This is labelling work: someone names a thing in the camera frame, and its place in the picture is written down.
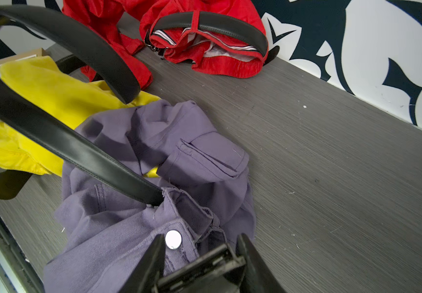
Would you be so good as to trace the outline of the yellow trousers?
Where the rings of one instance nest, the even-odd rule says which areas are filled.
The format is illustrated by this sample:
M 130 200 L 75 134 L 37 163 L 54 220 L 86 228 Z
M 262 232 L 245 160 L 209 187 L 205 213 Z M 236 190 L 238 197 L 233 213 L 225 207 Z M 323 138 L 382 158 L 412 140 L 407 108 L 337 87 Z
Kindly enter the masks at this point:
M 91 115 L 126 107 L 105 81 L 84 83 L 48 56 L 4 63 L 0 78 L 29 102 L 71 129 Z M 36 175 L 62 174 L 63 160 L 0 120 L 0 167 Z

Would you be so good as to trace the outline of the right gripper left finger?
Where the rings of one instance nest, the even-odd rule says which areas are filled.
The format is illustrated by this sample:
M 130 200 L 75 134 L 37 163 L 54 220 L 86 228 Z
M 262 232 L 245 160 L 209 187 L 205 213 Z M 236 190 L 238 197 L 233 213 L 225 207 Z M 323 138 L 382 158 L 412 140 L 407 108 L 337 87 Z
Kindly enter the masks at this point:
M 165 237 L 157 235 L 138 265 L 120 289 L 120 293 L 151 293 L 162 278 L 165 266 Z

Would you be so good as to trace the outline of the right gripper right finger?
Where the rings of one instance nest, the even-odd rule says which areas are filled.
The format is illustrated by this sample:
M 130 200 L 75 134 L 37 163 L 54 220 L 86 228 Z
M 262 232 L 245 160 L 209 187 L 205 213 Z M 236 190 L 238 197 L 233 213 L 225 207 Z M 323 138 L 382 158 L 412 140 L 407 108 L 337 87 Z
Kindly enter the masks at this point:
M 236 254 L 246 261 L 241 293 L 285 293 L 246 234 L 238 236 Z

